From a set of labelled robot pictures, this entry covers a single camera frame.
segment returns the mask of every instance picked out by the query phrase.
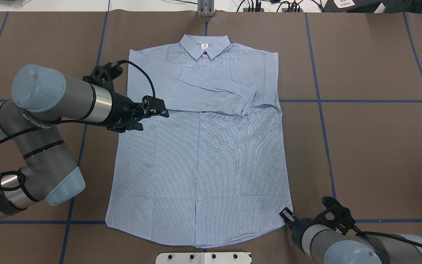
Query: shirt collar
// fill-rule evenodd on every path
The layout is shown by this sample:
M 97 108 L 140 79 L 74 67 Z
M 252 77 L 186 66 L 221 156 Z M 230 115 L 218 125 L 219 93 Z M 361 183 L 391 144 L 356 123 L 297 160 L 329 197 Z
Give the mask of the shirt collar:
M 180 40 L 180 45 L 188 52 L 195 60 L 199 59 L 204 50 L 198 45 L 199 43 L 210 44 L 206 49 L 211 59 L 216 58 L 221 52 L 231 45 L 229 38 L 224 37 L 202 37 L 183 35 Z

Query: shirt placket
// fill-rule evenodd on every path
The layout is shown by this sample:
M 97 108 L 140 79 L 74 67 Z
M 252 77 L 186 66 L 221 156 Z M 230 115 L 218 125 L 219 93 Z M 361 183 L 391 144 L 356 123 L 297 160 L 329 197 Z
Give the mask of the shirt placket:
M 209 65 L 209 55 L 207 52 L 203 52 L 200 57 L 200 69 L 202 67 L 207 67 Z M 198 159 L 196 165 L 196 199 L 195 199 L 195 245 L 205 246 L 204 245 L 204 236 L 206 234 L 206 203 L 209 201 L 209 197 L 206 195 L 206 190 L 204 189 L 204 181 L 206 180 L 206 152 L 203 147 L 203 142 L 206 140 L 206 131 L 204 130 L 204 122 L 206 122 L 206 112 L 199 112 L 199 130 L 198 130 Z

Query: shirt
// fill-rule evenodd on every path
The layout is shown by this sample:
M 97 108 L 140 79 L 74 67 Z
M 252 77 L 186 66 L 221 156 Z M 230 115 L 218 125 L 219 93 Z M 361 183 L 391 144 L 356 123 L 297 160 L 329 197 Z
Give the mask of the shirt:
M 201 44 L 208 44 L 206 50 Z M 169 118 L 119 135 L 105 221 L 166 245 L 234 244 L 283 226 L 292 208 L 277 94 L 278 54 L 225 37 L 130 51 Z M 151 94 L 128 70 L 128 97 Z

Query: shirt cuff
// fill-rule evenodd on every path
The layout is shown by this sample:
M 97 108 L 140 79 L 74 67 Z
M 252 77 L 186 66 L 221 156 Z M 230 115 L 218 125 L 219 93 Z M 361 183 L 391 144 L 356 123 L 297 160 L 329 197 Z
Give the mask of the shirt cuff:
M 244 90 L 242 97 L 242 101 L 238 109 L 236 110 L 237 114 L 243 117 L 250 112 L 250 108 L 253 105 L 253 100 L 255 99 L 257 91 L 252 89 Z

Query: shirt sleeve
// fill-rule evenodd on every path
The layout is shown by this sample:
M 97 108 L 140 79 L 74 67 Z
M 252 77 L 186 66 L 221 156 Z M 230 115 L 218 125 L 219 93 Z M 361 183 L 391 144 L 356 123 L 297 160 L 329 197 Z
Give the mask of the shirt sleeve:
M 163 99 L 170 110 L 243 116 L 248 114 L 257 93 L 231 80 L 154 60 L 133 50 L 129 59 L 148 73 L 156 96 Z M 133 101 L 151 94 L 149 82 L 135 67 L 129 67 L 127 83 L 128 96 Z

